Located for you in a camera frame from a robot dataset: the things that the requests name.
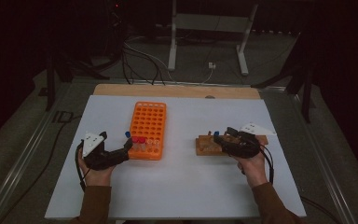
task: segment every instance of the gray floor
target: gray floor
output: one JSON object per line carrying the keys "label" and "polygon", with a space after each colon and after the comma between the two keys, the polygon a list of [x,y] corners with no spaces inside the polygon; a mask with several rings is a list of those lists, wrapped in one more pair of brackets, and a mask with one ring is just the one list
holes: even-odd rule
{"label": "gray floor", "polygon": [[[235,56],[235,45],[239,42],[231,40],[214,44],[179,46],[176,70],[168,74],[164,65],[159,66],[162,78],[167,84],[246,87],[278,74],[295,42],[296,39],[289,35],[251,35],[245,49],[245,57],[250,68],[247,77],[241,76]],[[127,43],[131,48],[153,55],[164,63],[168,61],[168,37],[159,37],[153,41],[135,37]],[[101,61],[101,58],[95,59],[96,63]],[[155,75],[156,70],[149,61],[130,55],[128,61],[133,70],[145,79],[151,80]],[[213,70],[211,77],[211,70],[206,65],[208,62],[216,63],[216,69]],[[57,103],[50,113],[45,112],[47,99],[37,95],[40,88],[46,86],[46,74],[43,72],[35,77],[35,91],[0,131],[0,187],[4,186],[8,175],[13,175],[12,167],[16,165],[21,153],[25,149],[34,148],[28,155],[29,162],[24,164],[26,169],[17,173],[18,178],[11,184],[17,187],[4,196],[0,191],[0,208],[4,208],[0,209],[0,215],[20,198],[48,161],[50,151],[54,147],[54,139],[62,126],[60,123],[52,122],[54,113],[70,111],[79,116],[98,83],[126,83],[121,63],[103,71],[102,74],[111,78],[102,82],[78,73],[72,83],[58,83]],[[285,79],[267,90],[260,90],[260,94],[268,106],[300,195],[319,203],[336,217],[343,218],[343,223],[358,223],[358,163],[324,104],[318,88],[312,89],[311,124],[307,124],[298,115],[297,96],[282,92],[282,87],[287,81],[288,79]],[[158,78],[156,83],[161,84],[161,79]],[[47,125],[38,126],[41,121],[46,121]],[[44,215],[78,122],[79,119],[76,119],[62,129],[48,169],[3,223],[66,222],[47,220],[44,219]],[[334,223],[331,218],[312,206],[305,203],[305,207],[308,216],[304,219],[308,223]],[[259,220],[244,222],[258,223]],[[196,223],[233,222],[198,220]]]}

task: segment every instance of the orange test tube rack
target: orange test tube rack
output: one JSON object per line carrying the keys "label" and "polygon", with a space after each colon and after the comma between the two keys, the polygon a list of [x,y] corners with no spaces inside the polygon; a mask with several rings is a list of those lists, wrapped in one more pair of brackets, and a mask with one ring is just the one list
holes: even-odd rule
{"label": "orange test tube rack", "polygon": [[129,151],[132,160],[158,161],[162,157],[167,106],[164,103],[136,102],[130,132],[144,139]]}

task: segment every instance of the brown sleeve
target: brown sleeve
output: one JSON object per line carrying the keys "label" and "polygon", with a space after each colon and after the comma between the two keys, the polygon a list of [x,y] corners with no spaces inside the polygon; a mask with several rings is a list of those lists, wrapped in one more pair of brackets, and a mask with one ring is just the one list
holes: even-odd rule
{"label": "brown sleeve", "polygon": [[252,188],[255,202],[263,224],[305,223],[301,218],[287,210],[270,183]]}
{"label": "brown sleeve", "polygon": [[73,218],[70,223],[107,223],[107,218],[109,214],[110,193],[111,187],[86,187],[83,196],[80,216]]}

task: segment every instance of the dark background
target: dark background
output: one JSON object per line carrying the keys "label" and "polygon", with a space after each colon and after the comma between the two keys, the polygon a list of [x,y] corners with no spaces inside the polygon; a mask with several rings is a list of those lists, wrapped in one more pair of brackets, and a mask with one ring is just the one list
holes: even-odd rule
{"label": "dark background", "polygon": [[[112,10],[140,35],[153,38],[156,23],[171,22],[171,1],[115,2],[118,8]],[[178,1],[178,11],[202,8],[205,14],[241,14],[241,7],[222,11],[217,2]],[[92,3],[0,1],[0,127],[34,90],[32,78],[46,68],[49,41],[80,58],[106,52],[101,39],[108,35],[109,21],[103,15],[112,2]],[[236,4],[249,10],[243,1]],[[309,58],[317,59],[313,83],[321,88],[358,160],[358,0],[261,1],[254,29],[286,35],[301,32],[283,71]],[[108,48],[114,49],[115,43]]]}

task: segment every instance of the white board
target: white board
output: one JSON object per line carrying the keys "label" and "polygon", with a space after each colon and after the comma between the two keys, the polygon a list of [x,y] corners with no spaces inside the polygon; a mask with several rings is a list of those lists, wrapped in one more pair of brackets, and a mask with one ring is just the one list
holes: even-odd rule
{"label": "white board", "polygon": [[[91,96],[77,128],[46,218],[80,213],[83,191],[76,173],[76,146],[86,132],[107,132],[105,149],[121,148],[130,129],[135,103],[167,105],[164,149],[160,161],[125,161],[113,172],[109,217],[116,219],[258,217],[246,178],[230,157],[196,155],[195,139],[249,122],[275,131],[263,100],[175,97]],[[268,136],[275,168],[274,187],[285,206],[304,217],[296,185],[278,136]]]}

